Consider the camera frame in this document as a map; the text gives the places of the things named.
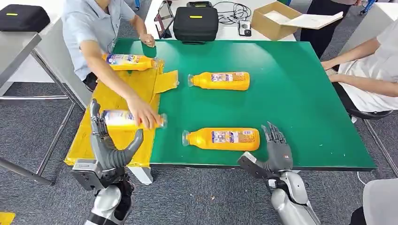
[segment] light blue shirt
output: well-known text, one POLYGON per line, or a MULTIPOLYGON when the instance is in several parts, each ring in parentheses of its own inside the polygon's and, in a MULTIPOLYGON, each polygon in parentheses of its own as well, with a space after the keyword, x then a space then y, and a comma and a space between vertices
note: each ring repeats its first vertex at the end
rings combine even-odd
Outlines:
POLYGON ((91 72, 80 51, 86 40, 98 42, 104 53, 115 45, 120 19, 130 21, 135 13, 124 0, 110 0, 106 14, 95 0, 66 0, 62 14, 63 39, 72 58, 75 73, 84 80, 91 72))

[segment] black bag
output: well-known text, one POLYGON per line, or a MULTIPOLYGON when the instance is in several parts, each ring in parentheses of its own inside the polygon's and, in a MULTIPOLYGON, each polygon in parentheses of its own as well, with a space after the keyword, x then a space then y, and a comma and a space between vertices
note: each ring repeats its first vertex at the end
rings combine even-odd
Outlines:
POLYGON ((173 26, 180 41, 214 41, 218 31, 217 9, 212 7, 178 7, 173 26))
POLYGON ((40 6, 8 5, 0 10, 0 31, 42 31, 50 23, 40 6))

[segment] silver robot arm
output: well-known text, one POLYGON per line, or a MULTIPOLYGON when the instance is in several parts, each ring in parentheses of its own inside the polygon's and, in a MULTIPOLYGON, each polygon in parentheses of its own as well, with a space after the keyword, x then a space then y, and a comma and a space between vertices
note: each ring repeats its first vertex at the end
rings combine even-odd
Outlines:
POLYGON ((84 189, 96 190, 94 207, 85 225, 123 225, 132 210, 134 190, 125 166, 143 142, 143 130, 136 131, 126 149, 118 150, 99 111, 100 105, 93 99, 90 140, 96 159, 78 159, 71 173, 84 189))
POLYGON ((261 162, 250 152, 238 160, 242 168, 257 178, 263 178, 271 191, 271 203, 283 225, 320 225, 311 207, 306 187, 300 175, 292 172, 290 146, 277 127, 261 126, 267 139, 268 160, 261 162))

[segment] bottle label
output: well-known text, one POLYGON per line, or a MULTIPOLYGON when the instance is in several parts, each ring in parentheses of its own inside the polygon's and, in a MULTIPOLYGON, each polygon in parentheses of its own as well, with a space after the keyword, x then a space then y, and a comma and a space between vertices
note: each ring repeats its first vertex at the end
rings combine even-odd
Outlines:
POLYGON ((255 142, 251 130, 244 131, 212 131, 213 143, 252 143, 255 142))
POLYGON ((133 115, 127 110, 104 110, 102 117, 110 126, 136 125, 133 115))
POLYGON ((212 81, 213 82, 220 82, 220 81, 244 81, 245 75, 243 72, 236 72, 236 73, 216 73, 212 74, 212 81))
POLYGON ((109 54, 107 56, 107 63, 110 65, 136 64, 139 58, 136 55, 109 54))

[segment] plastic bottle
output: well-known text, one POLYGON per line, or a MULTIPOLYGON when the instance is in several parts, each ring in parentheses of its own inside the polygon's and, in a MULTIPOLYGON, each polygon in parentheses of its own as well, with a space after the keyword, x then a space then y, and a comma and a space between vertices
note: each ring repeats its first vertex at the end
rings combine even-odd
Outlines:
POLYGON ((202 128, 183 131, 183 146, 201 149, 254 151, 259 148, 260 134, 254 128, 202 128))
MULTIPOLYGON (((136 120, 128 110, 104 110, 102 112, 102 118, 104 118, 108 129, 128 130, 128 129, 144 128, 142 122, 140 123, 139 126, 137 126, 136 120)), ((166 127, 167 124, 166 114, 161 115, 161 121, 162 121, 161 124, 155 124, 155 128, 166 127)))
POLYGON ((199 75, 188 75, 188 86, 204 89, 247 90, 250 85, 248 72, 203 72, 199 75))
POLYGON ((152 59, 144 55, 103 54, 102 58, 116 71, 144 71, 157 66, 156 58, 152 59))

